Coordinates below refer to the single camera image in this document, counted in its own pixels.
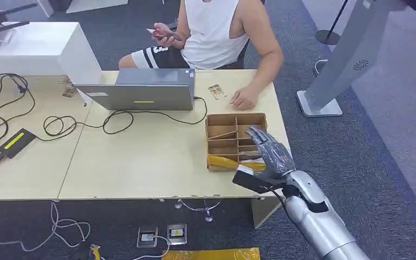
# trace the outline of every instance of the yellow packaging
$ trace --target yellow packaging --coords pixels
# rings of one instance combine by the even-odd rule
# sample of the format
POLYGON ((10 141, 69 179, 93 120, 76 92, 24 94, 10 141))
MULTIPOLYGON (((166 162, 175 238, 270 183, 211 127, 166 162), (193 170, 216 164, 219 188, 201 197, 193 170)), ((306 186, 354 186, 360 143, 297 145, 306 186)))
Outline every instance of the yellow packaging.
POLYGON ((259 248, 169 251, 162 260, 260 260, 259 248))

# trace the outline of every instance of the smartphone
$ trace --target smartphone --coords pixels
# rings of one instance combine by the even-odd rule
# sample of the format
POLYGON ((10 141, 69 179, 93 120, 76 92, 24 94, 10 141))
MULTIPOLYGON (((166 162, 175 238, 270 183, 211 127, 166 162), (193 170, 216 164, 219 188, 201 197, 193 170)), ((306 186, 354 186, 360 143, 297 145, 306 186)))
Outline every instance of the smartphone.
POLYGON ((179 35, 175 34, 174 32, 169 32, 167 35, 160 35, 157 33, 156 30, 154 29, 146 29, 149 33, 152 34, 152 36, 154 36, 154 38, 158 39, 158 40, 162 40, 165 37, 170 38, 171 36, 174 37, 175 40, 177 41, 182 41, 182 39, 179 37, 179 35))

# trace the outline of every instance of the white box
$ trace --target white box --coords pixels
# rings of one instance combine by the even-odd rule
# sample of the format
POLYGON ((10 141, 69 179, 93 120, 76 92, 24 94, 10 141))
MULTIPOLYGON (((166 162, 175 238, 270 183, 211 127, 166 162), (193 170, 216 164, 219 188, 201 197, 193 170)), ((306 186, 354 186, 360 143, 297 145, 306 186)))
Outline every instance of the white box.
POLYGON ((79 23, 32 22, 0 43, 0 73, 67 75, 74 84, 95 84, 102 71, 79 23))

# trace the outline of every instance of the black shorts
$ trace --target black shorts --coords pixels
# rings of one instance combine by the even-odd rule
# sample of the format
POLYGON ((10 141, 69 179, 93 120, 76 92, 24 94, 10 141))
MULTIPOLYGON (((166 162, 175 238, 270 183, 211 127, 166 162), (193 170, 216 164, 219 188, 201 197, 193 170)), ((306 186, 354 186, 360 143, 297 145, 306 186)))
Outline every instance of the black shorts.
POLYGON ((181 50, 175 47, 152 46, 131 55, 139 69, 189 69, 181 50))

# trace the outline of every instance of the gray laptop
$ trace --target gray laptop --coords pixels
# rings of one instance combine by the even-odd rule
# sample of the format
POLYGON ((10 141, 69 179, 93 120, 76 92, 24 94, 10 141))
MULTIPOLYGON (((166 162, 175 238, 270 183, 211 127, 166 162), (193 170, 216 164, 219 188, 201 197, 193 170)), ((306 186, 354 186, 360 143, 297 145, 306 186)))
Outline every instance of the gray laptop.
POLYGON ((192 110, 194 69, 120 69, 115 85, 75 84, 109 110, 192 110))

